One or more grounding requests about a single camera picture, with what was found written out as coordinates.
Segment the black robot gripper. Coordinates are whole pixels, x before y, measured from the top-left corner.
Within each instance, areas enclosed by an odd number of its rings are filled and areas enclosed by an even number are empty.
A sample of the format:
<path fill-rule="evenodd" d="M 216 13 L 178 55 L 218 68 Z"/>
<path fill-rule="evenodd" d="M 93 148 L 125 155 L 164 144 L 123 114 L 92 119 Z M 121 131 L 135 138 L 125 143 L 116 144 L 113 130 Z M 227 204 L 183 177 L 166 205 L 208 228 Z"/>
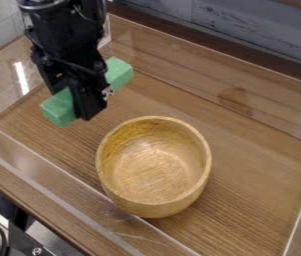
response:
<path fill-rule="evenodd" d="M 101 77 L 107 65 L 97 51 L 104 36 L 105 3 L 24 3 L 32 25 L 24 33 L 32 43 L 31 59 L 55 95 L 69 80 L 73 112 L 88 121 L 107 107 Z"/>

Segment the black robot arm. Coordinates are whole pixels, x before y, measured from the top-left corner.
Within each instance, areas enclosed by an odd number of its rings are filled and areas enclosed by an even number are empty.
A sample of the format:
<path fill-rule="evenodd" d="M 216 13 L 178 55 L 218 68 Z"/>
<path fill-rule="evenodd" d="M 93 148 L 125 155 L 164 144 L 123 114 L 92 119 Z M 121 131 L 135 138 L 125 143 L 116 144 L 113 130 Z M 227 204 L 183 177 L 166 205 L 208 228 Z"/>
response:
<path fill-rule="evenodd" d="M 75 117 L 89 120 L 105 107 L 107 64 L 97 50 L 105 0 L 16 0 L 31 24 L 31 60 L 52 95 L 69 90 Z"/>

